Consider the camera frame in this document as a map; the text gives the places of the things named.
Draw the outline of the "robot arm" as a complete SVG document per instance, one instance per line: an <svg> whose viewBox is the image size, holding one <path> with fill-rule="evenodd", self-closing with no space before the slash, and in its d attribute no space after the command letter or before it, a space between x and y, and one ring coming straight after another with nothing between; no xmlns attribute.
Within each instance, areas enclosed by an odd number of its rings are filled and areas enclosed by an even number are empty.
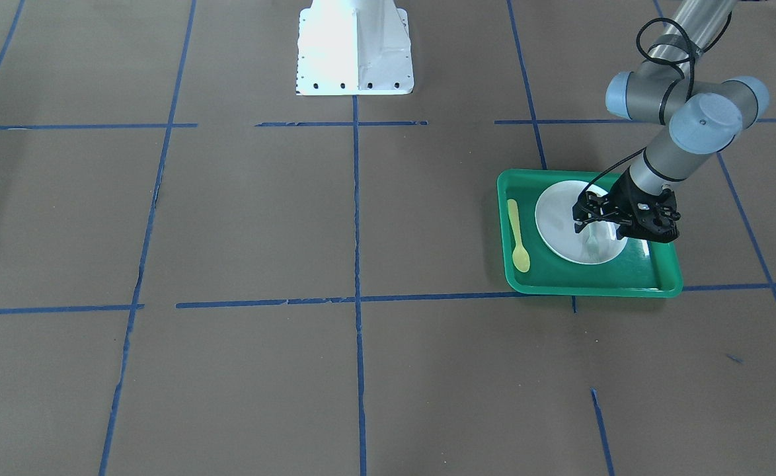
<svg viewBox="0 0 776 476"><path fill-rule="evenodd" d="M720 83L696 79L703 55L724 35L734 1L684 1L671 18L660 17L663 34L648 48L639 38L642 63L609 82L609 112L636 122L659 124L652 141L623 160L626 171L609 192L589 186L572 206L574 228L591 223L617 226L617 238L668 243L679 235L676 189L714 154L753 126L771 104L768 87L738 76Z"/></svg>

